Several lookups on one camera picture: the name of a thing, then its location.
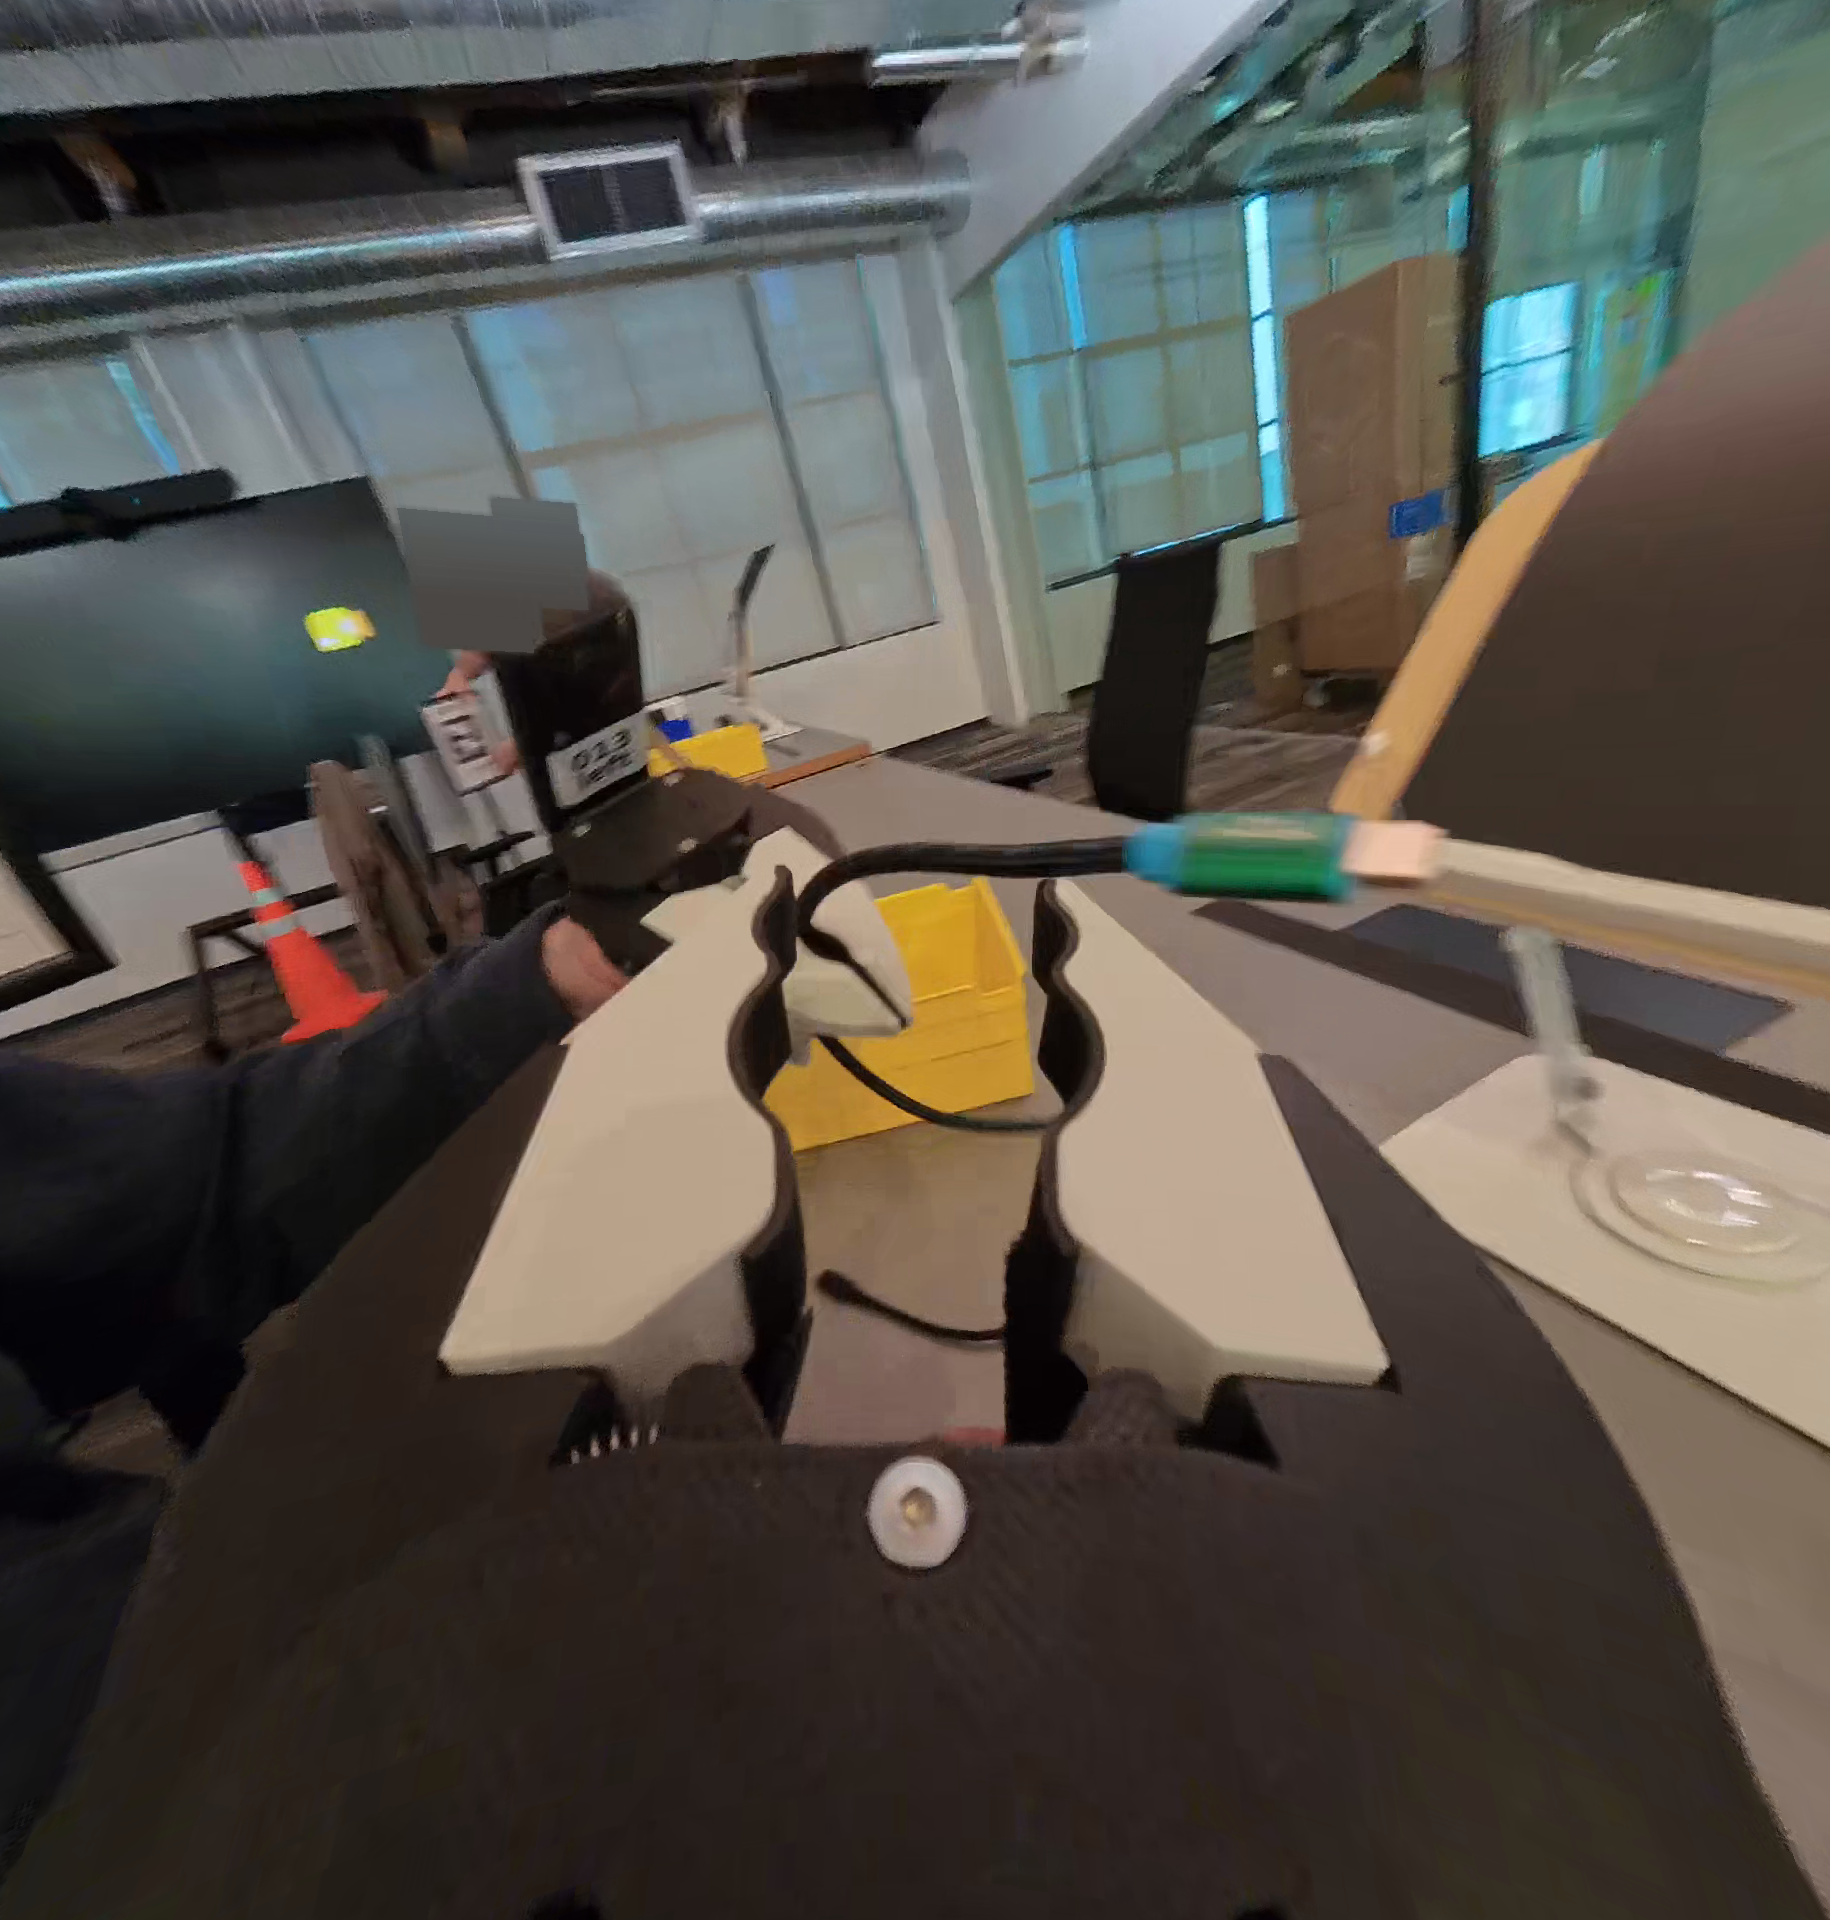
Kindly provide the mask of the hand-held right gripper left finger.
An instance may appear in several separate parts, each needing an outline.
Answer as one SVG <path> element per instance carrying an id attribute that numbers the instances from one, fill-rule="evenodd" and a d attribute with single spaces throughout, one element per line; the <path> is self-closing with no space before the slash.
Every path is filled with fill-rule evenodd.
<path id="1" fill-rule="evenodd" d="M 593 1373 L 624 1415 L 693 1367 L 781 1430 L 810 1333 L 796 1156 L 789 872 L 749 879 L 581 1021 L 443 1334 L 454 1377 Z"/>

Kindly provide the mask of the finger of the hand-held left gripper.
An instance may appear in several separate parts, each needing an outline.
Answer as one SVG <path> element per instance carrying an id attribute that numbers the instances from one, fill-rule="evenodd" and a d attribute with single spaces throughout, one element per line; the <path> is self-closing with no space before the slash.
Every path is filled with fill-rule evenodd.
<path id="1" fill-rule="evenodd" d="M 783 982 L 791 1038 L 888 1038 L 913 1025 L 902 947 L 868 881 L 849 881 L 810 915 L 798 902 L 796 960 Z"/>

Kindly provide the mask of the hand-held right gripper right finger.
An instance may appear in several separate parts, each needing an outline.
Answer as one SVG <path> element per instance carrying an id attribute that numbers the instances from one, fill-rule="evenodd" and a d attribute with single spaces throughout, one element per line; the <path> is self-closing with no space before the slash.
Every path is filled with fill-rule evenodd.
<path id="1" fill-rule="evenodd" d="M 1388 1357 L 1259 1045 L 1069 879 L 1038 884 L 1059 1108 L 1004 1274 L 1008 1437 L 1110 1373 L 1208 1430 L 1226 1381 L 1377 1386 Z"/>

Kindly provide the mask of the black adapter hub with cable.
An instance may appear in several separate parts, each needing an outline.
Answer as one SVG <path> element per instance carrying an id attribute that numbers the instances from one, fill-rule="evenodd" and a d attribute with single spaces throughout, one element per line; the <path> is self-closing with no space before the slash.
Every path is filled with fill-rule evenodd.
<path id="1" fill-rule="evenodd" d="M 834 1304 L 853 1308 L 883 1323 L 896 1327 L 908 1334 L 931 1338 L 956 1347 L 999 1347 L 1005 1338 L 1004 1327 L 968 1329 L 931 1319 L 901 1304 L 876 1298 L 864 1286 L 838 1270 L 823 1270 L 815 1276 L 817 1292 Z"/>

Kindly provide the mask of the person's left forearm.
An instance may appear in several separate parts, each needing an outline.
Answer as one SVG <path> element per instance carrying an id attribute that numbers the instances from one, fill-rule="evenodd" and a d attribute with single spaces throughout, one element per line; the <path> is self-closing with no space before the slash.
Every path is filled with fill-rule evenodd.
<path id="1" fill-rule="evenodd" d="M 189 1450 L 293 1302 L 575 1021 L 546 908 L 369 1019 L 229 1065 L 122 1071 L 0 1048 L 0 1453 L 139 1395 Z"/>

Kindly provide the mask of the person's left hand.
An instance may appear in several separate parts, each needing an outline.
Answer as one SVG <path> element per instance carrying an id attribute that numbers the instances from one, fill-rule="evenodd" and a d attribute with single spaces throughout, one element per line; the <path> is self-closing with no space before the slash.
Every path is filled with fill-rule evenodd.
<path id="1" fill-rule="evenodd" d="M 571 1021 L 589 1019 L 631 982 L 598 938 L 569 915 L 546 923 L 540 938 L 540 970 Z"/>

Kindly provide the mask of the yellow plastic bin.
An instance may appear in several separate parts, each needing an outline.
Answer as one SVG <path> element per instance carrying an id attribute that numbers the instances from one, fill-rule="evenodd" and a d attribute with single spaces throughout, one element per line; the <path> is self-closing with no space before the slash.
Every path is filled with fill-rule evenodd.
<path id="1" fill-rule="evenodd" d="M 878 898 L 885 931 L 913 989 L 913 1021 L 883 1038 L 844 1038 L 856 1059 L 919 1103 L 978 1113 L 1036 1089 L 1024 962 L 999 898 L 983 877 Z M 826 1043 L 806 1065 L 786 1065 L 768 1108 L 806 1153 L 911 1125 L 866 1089 Z"/>

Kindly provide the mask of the orange cone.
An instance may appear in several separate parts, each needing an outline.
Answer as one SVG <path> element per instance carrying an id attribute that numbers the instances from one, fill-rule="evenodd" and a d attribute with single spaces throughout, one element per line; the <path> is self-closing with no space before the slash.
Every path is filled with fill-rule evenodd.
<path id="1" fill-rule="evenodd" d="M 281 1043 L 308 1043 L 369 1019 L 386 997 L 356 985 L 321 941 L 306 931 L 274 877 L 254 855 L 239 858 L 239 872 L 252 895 L 259 951 L 292 1016 Z"/>

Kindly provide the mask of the black chair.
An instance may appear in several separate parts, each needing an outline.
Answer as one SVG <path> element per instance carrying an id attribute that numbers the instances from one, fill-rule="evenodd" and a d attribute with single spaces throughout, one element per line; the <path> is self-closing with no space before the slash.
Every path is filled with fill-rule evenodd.
<path id="1" fill-rule="evenodd" d="M 1215 542 L 1121 557 L 1113 567 L 1110 629 L 1084 747 L 1089 785 L 1106 812 L 1158 825 L 1188 805 L 1218 578 Z"/>

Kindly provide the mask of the cardboard box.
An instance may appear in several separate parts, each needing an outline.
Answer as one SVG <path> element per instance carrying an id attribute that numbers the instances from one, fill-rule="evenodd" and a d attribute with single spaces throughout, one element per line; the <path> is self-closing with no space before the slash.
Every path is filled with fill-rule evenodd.
<path id="1" fill-rule="evenodd" d="M 1386 684 L 1456 564 L 1460 258 L 1400 258 L 1284 323 L 1293 539 L 1253 557 L 1265 712 Z"/>

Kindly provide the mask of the grey panel with wooden rim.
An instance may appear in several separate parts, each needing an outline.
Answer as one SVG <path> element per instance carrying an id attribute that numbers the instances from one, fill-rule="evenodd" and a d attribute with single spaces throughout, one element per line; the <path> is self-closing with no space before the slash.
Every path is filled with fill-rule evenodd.
<path id="1" fill-rule="evenodd" d="M 1333 809 L 1429 903 L 1830 999 L 1830 239 L 1466 545 Z"/>

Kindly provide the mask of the round metal ventilation duct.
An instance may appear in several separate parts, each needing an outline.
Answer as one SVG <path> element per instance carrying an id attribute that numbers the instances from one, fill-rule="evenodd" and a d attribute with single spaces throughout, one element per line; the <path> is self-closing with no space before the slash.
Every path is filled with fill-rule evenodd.
<path id="1" fill-rule="evenodd" d="M 684 167 L 688 218 L 589 241 L 557 238 L 536 174 L 592 185 L 602 149 L 524 160 L 516 186 L 293 208 L 133 216 L 0 234 L 0 353 L 153 323 L 384 309 L 437 294 L 592 285 L 726 264 L 858 253 L 950 235 L 973 185 L 959 155 L 883 152 Z"/>

